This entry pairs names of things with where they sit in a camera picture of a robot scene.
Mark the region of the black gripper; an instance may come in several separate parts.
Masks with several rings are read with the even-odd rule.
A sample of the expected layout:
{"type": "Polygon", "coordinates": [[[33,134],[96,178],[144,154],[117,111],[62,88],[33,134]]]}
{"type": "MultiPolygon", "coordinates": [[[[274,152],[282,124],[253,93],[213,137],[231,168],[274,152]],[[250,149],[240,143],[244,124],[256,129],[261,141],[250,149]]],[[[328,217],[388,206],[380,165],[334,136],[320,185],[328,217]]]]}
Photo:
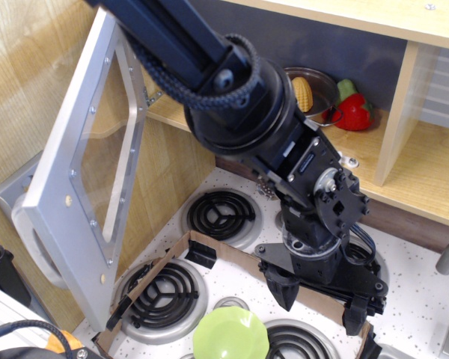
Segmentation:
{"type": "Polygon", "coordinates": [[[345,304],[342,319],[348,336],[361,332],[368,314],[384,312],[388,285],[364,267],[374,259],[376,245],[360,226],[352,225],[344,241],[333,239],[317,250],[287,230],[282,234],[282,243],[259,244],[254,249],[260,271],[280,307],[290,310],[301,286],[335,298],[345,304]],[[346,253],[352,236],[370,249],[364,261],[346,253]]]}

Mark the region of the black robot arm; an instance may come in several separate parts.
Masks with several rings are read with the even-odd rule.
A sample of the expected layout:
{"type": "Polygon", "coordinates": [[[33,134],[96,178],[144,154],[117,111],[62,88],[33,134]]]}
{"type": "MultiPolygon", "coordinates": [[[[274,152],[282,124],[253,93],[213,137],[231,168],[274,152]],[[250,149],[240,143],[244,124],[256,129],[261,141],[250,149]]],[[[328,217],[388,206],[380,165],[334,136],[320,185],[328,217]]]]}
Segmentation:
{"type": "Polygon", "coordinates": [[[258,245],[270,292],[285,310],[300,287],[343,302],[343,326],[358,334],[382,313],[387,284],[348,250],[351,235],[375,245],[359,227],[368,198],[340,164],[320,127],[299,110],[292,83],[238,34],[215,33],[187,1],[102,1],[125,31],[150,77],[181,103],[197,140],[241,162],[277,195],[280,244],[258,245]]]}

